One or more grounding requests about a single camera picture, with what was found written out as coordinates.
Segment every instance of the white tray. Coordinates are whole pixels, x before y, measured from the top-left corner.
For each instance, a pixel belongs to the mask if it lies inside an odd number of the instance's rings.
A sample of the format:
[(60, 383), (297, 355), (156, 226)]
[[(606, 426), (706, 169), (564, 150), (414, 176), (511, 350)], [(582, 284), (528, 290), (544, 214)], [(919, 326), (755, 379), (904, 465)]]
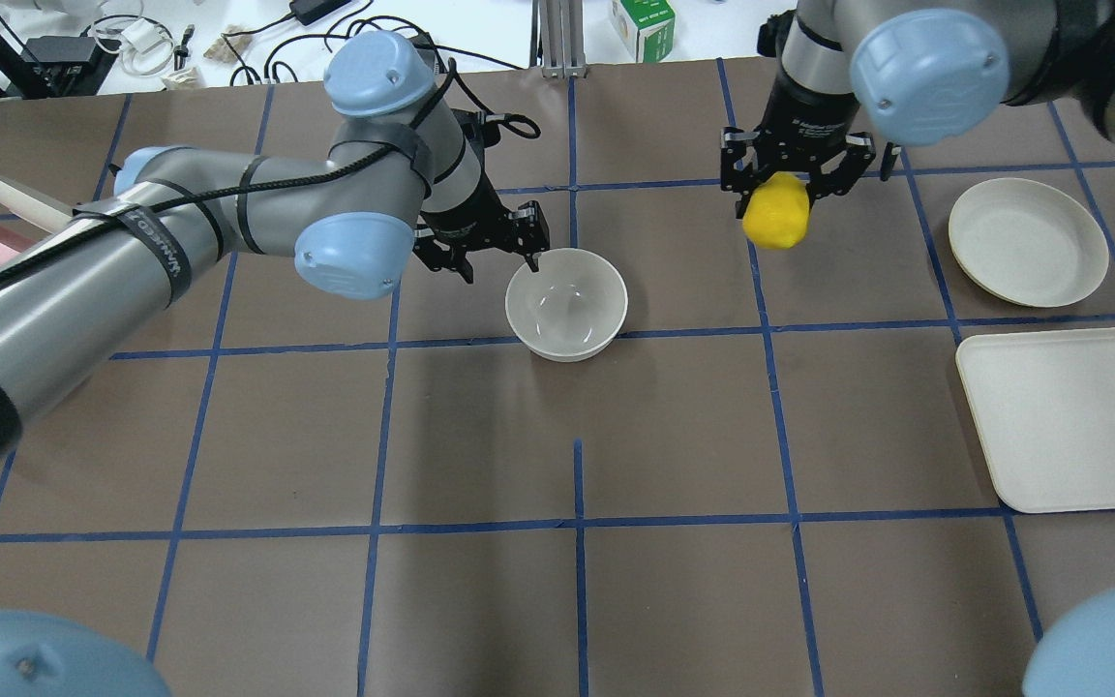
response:
[(1005, 503), (1115, 509), (1115, 329), (973, 336), (958, 371)]

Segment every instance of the plate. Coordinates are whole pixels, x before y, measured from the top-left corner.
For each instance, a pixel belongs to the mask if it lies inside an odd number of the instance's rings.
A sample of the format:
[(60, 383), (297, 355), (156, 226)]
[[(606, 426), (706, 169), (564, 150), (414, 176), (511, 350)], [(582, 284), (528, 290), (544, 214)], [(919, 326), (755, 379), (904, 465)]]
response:
[(958, 265), (982, 290), (1030, 308), (1060, 308), (1096, 291), (1107, 242), (1087, 209), (1038, 181), (993, 178), (949, 213)]
[(958, 371), (1005, 503), (1115, 509), (1115, 329), (973, 336)]

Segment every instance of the connector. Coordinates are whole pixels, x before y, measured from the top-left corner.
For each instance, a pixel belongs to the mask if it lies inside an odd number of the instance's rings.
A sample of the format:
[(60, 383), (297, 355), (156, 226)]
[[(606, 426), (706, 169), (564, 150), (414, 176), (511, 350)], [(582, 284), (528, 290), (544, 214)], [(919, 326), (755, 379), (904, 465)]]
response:
[(301, 26), (309, 26), (347, 3), (350, 0), (291, 0), (291, 13), (300, 19)]

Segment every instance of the bowl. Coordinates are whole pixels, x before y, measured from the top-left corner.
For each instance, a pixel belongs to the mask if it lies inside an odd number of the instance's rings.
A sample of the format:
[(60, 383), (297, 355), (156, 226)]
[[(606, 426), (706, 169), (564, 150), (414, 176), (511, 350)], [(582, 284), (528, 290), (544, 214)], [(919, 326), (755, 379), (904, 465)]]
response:
[(510, 330), (550, 361), (592, 358), (613, 341), (627, 318), (622, 274), (585, 250), (544, 252), (539, 272), (518, 267), (505, 288)]
[(966, 190), (949, 215), (958, 265), (1015, 304), (1060, 308), (1096, 291), (1107, 241), (1079, 202), (1038, 181), (993, 178)]

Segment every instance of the box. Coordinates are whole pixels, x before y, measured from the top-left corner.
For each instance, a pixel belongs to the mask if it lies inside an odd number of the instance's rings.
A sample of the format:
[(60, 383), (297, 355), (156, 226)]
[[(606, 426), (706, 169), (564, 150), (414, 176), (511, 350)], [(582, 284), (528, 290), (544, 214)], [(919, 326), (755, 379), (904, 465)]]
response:
[(637, 62), (659, 62), (673, 49), (677, 17), (665, 0), (611, 0), (613, 28)]

